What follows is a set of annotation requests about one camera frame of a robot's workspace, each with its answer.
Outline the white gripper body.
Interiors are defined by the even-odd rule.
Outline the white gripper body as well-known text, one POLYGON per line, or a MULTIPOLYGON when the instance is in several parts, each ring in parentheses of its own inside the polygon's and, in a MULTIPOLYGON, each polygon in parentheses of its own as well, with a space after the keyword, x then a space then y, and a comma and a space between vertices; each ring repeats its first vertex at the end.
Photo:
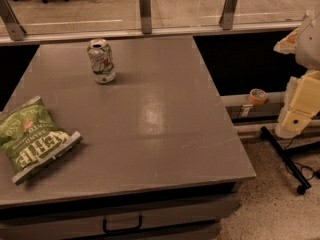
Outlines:
POLYGON ((291 101, 296 93, 300 92, 300 82, 300 78, 291 77, 287 83, 284 94, 284 106, 280 111, 275 128, 276 135, 283 139, 292 139, 300 135, 303 129, 304 115, 291 108, 291 101))

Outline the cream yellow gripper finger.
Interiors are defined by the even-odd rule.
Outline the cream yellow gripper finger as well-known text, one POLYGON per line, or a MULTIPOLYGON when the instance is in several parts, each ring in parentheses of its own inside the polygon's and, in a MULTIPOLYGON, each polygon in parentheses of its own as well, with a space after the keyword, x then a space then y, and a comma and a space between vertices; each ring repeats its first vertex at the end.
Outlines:
POLYGON ((300 79, 300 92, 291 101, 291 108, 304 115, 303 131, 320 111, 320 72, 308 70, 300 79))

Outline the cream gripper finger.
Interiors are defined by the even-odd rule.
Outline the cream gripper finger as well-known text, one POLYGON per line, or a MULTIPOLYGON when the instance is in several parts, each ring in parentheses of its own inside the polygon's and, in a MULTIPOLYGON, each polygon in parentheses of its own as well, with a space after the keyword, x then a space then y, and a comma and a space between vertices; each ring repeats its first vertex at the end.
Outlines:
POLYGON ((294 54, 296 51, 296 43, 299 29, 296 28, 286 37, 276 43, 273 50, 281 54, 294 54))

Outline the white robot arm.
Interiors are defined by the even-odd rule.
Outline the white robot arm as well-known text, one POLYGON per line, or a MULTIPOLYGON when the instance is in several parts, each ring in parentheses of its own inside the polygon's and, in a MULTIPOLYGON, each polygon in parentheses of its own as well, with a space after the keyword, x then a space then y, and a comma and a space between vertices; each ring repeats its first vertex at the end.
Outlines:
POLYGON ((302 24, 274 46, 282 54, 294 54, 307 69, 300 78, 291 76, 278 117, 276 135, 291 139, 320 112, 320 5, 307 10, 302 24))

